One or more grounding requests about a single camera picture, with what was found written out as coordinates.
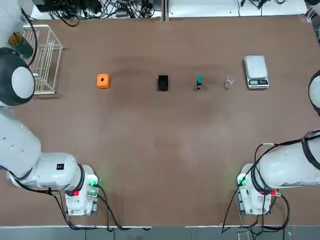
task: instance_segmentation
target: floor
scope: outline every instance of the floor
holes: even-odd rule
[[[71,230],[67,227],[41,227],[41,228],[11,228],[0,229],[1,239],[5,240],[237,240],[237,233],[242,229],[233,227],[221,235],[220,227],[210,228],[184,228],[184,227],[153,227],[149,231],[131,229],[121,232],[115,230],[115,235],[105,229]],[[315,240],[320,236],[318,226],[287,227],[285,240]],[[281,240],[283,233],[264,233],[258,240]]]

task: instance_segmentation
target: kitchen scale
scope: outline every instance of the kitchen scale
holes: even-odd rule
[[[250,89],[269,88],[268,71],[263,55],[248,55],[244,58],[247,84]]]

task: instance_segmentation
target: white wire rack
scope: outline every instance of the white wire rack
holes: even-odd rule
[[[37,39],[37,52],[31,66],[29,66],[35,79],[35,95],[55,94],[56,78],[63,46],[49,25],[33,25]],[[23,37],[36,48],[36,39],[30,25],[23,26]],[[28,65],[32,57],[25,60]]]

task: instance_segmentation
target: electrical wiring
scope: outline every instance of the electrical wiring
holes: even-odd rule
[[[275,0],[277,4],[284,4],[287,0]],[[246,0],[241,1],[241,7],[245,4]],[[254,5],[256,8],[261,9],[263,5],[267,2],[267,0],[249,0],[249,2]]]
[[[135,0],[130,0],[127,3],[119,0],[106,0],[104,3],[101,1],[99,2],[101,4],[101,14],[97,15],[93,13],[91,9],[82,6],[74,0],[66,0],[62,2],[60,0],[50,0],[47,3],[49,9],[48,14],[52,19],[58,18],[68,26],[76,27],[80,23],[80,20],[113,18],[113,15],[119,10],[127,12],[130,18],[151,18],[155,13],[154,9],[152,11],[146,6],[140,6],[140,9],[138,9],[138,5]],[[77,22],[75,24],[71,24],[67,20],[77,20]]]

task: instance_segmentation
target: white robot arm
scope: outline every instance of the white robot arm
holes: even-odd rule
[[[10,110],[33,97],[35,79],[19,54],[7,47],[16,24],[12,19],[21,16],[18,2],[2,2],[8,4],[0,10],[0,18],[7,20],[0,21],[0,166],[16,186],[64,191],[69,215],[94,215],[98,178],[92,168],[77,164],[68,153],[41,152],[39,139]]]
[[[310,102],[320,116],[320,71],[313,75],[308,89]],[[256,167],[252,168],[252,163],[246,164],[237,177],[240,211],[261,215],[269,212],[272,190],[319,185],[319,133],[319,130],[313,131],[300,140],[278,146],[263,155]]]

